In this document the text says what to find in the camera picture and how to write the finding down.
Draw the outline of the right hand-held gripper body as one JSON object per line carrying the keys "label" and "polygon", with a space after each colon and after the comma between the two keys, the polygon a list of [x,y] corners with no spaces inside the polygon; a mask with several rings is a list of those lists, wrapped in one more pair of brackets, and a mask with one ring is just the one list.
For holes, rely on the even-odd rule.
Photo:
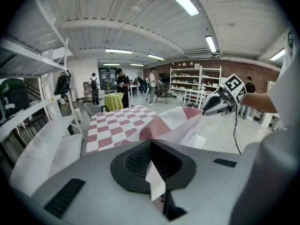
{"label": "right hand-held gripper body", "polygon": [[222,114],[230,114],[238,109],[247,91],[244,82],[236,74],[232,74],[219,86],[217,93],[224,100]]}

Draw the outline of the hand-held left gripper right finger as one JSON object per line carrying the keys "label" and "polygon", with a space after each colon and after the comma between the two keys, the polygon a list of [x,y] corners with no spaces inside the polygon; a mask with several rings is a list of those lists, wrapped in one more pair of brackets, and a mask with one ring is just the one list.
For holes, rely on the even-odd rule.
{"label": "hand-held left gripper right finger", "polygon": [[151,225],[231,225],[233,208],[245,186],[245,154],[201,150],[153,140],[169,176],[162,213]]}

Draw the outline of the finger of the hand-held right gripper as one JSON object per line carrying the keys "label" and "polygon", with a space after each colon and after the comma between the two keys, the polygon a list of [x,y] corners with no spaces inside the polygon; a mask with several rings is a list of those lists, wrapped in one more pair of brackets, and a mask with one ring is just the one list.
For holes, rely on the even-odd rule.
{"label": "finger of the hand-held right gripper", "polygon": [[221,107],[222,97],[217,92],[209,94],[203,103],[203,109],[219,109]]}
{"label": "finger of the hand-held right gripper", "polygon": [[207,103],[203,108],[203,115],[205,116],[211,116],[217,113],[221,113],[225,108],[225,105],[223,103],[219,104],[212,104]]}

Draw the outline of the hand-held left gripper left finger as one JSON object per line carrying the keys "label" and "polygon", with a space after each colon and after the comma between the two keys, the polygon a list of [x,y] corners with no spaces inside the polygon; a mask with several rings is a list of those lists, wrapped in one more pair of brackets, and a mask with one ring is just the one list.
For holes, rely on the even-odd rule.
{"label": "hand-held left gripper left finger", "polygon": [[137,146],[127,143],[81,157],[44,182],[32,199],[44,207],[70,180],[85,182],[61,219],[73,225],[165,225],[148,194],[124,190],[111,175],[114,157]]}

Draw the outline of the red white checkered cloth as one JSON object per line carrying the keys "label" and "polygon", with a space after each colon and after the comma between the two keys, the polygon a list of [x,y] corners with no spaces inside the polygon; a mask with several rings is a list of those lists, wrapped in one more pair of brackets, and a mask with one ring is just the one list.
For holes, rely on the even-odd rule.
{"label": "red white checkered cloth", "polygon": [[196,148],[201,117],[200,110],[181,106],[159,114],[144,106],[101,114],[91,120],[86,155],[137,142],[113,158],[111,175],[124,190],[154,198],[166,190],[170,174],[167,159],[155,154],[152,141]]}

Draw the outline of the person's right forearm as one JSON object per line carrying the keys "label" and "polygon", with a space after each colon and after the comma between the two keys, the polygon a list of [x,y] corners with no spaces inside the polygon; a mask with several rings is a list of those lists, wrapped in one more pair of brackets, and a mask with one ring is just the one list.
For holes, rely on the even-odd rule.
{"label": "person's right forearm", "polygon": [[243,98],[241,104],[260,110],[264,113],[277,113],[277,110],[267,93],[248,93]]}

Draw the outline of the white display shelving unit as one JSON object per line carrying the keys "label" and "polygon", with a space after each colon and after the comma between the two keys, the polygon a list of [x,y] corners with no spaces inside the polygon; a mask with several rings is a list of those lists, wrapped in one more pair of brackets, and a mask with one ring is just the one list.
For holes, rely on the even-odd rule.
{"label": "white display shelving unit", "polygon": [[170,69],[169,92],[183,105],[203,106],[205,98],[220,85],[222,67],[208,68],[195,64],[191,68]]}

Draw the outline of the ceiling air vent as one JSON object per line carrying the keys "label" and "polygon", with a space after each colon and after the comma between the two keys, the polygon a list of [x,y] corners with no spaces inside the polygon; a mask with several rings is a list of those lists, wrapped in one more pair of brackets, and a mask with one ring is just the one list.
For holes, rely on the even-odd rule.
{"label": "ceiling air vent", "polygon": [[201,48],[185,51],[187,57],[211,57],[212,52],[210,49]]}

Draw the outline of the dark wooden chair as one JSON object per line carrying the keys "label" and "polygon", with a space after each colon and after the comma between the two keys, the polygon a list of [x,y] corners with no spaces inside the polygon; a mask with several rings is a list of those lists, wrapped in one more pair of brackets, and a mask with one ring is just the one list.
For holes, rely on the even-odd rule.
{"label": "dark wooden chair", "polygon": [[165,103],[167,104],[167,94],[168,94],[168,89],[155,89],[155,95],[157,96],[155,103],[157,102],[158,98],[164,98]]}

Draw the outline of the person's white shirt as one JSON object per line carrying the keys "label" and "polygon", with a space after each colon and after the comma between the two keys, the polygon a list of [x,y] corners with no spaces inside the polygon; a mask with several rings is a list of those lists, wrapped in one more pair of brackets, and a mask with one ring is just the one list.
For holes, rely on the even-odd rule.
{"label": "person's white shirt", "polygon": [[264,137],[248,180],[231,216],[231,225],[285,225],[299,212],[300,200],[300,37],[290,30],[279,77],[267,92],[283,129]]}

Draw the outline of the white padded sheet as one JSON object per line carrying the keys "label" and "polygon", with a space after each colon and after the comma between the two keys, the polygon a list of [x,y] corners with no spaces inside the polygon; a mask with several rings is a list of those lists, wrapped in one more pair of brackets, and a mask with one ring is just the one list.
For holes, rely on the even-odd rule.
{"label": "white padded sheet", "polygon": [[69,115],[52,120],[36,134],[12,170],[13,188],[31,197],[46,180],[80,158],[82,134],[64,136],[73,119]]}

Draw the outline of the grey chair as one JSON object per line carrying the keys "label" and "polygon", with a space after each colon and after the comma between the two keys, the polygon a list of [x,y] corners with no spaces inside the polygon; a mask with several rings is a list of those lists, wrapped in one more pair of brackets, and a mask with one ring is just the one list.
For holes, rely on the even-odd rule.
{"label": "grey chair", "polygon": [[92,116],[94,116],[97,113],[101,112],[101,107],[97,106],[97,105],[93,105],[91,103],[84,103],[83,104],[87,114],[89,115],[89,117],[91,118]]}

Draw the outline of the yellow-green covered round table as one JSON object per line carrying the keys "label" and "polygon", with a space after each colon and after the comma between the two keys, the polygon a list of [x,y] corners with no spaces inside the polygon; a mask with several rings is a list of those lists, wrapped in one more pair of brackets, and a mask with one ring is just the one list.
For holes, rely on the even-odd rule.
{"label": "yellow-green covered round table", "polygon": [[113,112],[118,109],[123,109],[123,93],[110,93],[105,95],[105,106],[108,112]]}

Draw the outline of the small open cabinet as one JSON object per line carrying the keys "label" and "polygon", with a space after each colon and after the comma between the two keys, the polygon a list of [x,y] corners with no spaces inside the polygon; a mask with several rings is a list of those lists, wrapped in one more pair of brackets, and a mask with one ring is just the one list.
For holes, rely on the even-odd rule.
{"label": "small open cabinet", "polygon": [[84,97],[87,102],[92,101],[92,89],[88,82],[83,82]]}

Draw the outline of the black backpack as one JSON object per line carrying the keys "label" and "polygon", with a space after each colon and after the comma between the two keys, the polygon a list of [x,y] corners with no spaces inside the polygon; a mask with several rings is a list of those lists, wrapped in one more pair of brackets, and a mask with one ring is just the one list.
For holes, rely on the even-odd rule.
{"label": "black backpack", "polygon": [[54,95],[61,95],[61,97],[64,98],[68,94],[70,87],[70,78],[71,74],[68,70],[66,72],[60,73],[60,76],[57,79]]}

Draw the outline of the green helmet-shaped device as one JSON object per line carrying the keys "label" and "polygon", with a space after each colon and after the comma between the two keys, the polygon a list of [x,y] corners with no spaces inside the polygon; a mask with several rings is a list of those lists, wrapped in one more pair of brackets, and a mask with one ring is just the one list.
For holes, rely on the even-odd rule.
{"label": "green helmet-shaped device", "polygon": [[0,125],[29,106],[27,87],[22,79],[10,78],[0,82]]}

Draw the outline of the white metal shelving rack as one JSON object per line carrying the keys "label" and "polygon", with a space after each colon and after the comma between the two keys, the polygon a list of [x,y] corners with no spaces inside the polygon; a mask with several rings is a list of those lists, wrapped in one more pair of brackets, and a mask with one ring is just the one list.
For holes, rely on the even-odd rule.
{"label": "white metal shelving rack", "polygon": [[22,109],[0,126],[0,142],[40,109],[48,120],[60,123],[62,115],[54,110],[60,95],[54,94],[52,75],[67,71],[69,39],[59,32],[58,17],[45,0],[24,0],[0,37],[0,79],[37,79],[41,96],[37,104]]}

